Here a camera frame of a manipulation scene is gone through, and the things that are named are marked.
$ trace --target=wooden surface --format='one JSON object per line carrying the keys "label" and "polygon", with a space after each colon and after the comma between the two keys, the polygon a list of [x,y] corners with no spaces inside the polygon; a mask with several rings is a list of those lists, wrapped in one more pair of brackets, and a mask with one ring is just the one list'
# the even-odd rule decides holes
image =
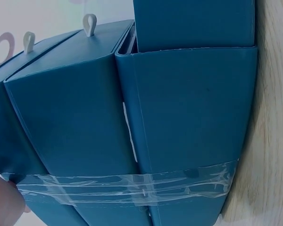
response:
{"label": "wooden surface", "polygon": [[283,0],[258,0],[259,67],[244,153],[216,226],[283,226]]}

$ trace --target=white hook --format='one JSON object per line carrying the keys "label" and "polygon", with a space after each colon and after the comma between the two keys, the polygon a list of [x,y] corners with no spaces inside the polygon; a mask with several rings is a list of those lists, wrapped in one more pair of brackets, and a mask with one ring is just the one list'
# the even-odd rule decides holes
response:
{"label": "white hook", "polygon": [[86,14],[83,17],[83,27],[84,27],[87,37],[91,37],[94,35],[94,30],[95,30],[97,21],[98,20],[94,14]]}
{"label": "white hook", "polygon": [[35,41],[35,34],[32,32],[26,32],[23,38],[24,53],[28,54],[33,51],[33,45]]}

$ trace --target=blue lid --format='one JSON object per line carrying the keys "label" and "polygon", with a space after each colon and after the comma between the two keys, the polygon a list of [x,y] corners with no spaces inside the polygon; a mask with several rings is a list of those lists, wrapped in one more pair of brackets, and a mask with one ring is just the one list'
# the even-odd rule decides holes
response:
{"label": "blue lid", "polygon": [[15,73],[16,71],[19,71],[24,68],[29,62],[36,60],[36,58],[40,55],[45,54],[46,52],[55,48],[65,39],[71,37],[77,32],[78,31],[69,32],[42,40],[35,44],[35,46],[33,47],[33,51],[29,54],[23,54],[23,52],[17,54],[16,56],[14,56],[13,58],[11,58],[0,66],[0,82],[2,82],[8,76],[12,75],[12,73]]}
{"label": "blue lid", "polygon": [[95,35],[91,37],[87,37],[82,30],[47,53],[46,57],[35,61],[8,80],[61,66],[91,61],[112,54],[132,24],[133,20],[125,20],[98,25],[95,29]]}

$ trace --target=finger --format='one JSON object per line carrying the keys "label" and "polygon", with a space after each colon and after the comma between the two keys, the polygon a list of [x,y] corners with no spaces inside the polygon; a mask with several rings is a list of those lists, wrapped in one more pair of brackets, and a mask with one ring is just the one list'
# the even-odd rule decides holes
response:
{"label": "finger", "polygon": [[26,205],[24,213],[30,213],[32,210]]}
{"label": "finger", "polygon": [[17,186],[16,186],[16,184],[15,184],[14,182],[8,181],[8,183],[9,183],[12,187],[14,187],[15,189],[18,189]]}
{"label": "finger", "polygon": [[[12,187],[14,187],[15,189],[18,189],[17,186],[16,186],[16,184],[15,184],[14,182],[8,181],[8,183],[9,183]],[[27,205],[25,205],[24,213],[30,213],[30,212],[31,212],[31,209],[30,209]]]}

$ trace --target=clear tape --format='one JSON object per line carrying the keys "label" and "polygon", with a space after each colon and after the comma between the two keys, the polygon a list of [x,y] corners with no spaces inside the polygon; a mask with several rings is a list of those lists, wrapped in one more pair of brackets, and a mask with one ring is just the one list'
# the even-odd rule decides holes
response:
{"label": "clear tape", "polygon": [[26,175],[17,185],[25,200],[72,206],[157,206],[228,194],[237,161],[157,174],[55,177]]}

